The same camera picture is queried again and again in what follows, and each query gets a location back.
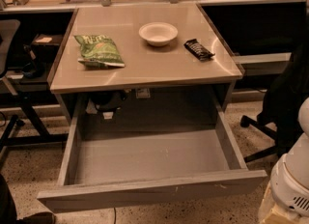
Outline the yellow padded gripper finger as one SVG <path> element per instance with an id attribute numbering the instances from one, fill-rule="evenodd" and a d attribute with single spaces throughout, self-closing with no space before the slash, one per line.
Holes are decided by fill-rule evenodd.
<path id="1" fill-rule="evenodd" d="M 299 215 L 283 209 L 274 201 L 268 183 L 258 210 L 258 220 L 259 224 L 299 224 Z"/>

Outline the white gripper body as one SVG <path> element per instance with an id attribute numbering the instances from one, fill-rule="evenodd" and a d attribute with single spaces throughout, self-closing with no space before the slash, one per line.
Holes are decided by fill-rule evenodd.
<path id="1" fill-rule="evenodd" d="M 270 188 L 274 201 L 286 210 L 309 216 L 309 173 L 295 154 L 283 154 L 272 168 Z"/>

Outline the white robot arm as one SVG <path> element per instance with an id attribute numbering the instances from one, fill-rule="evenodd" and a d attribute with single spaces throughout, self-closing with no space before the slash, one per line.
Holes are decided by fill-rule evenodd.
<path id="1" fill-rule="evenodd" d="M 301 104 L 297 120 L 303 133 L 271 170 L 258 224 L 308 224 L 309 98 Z"/>

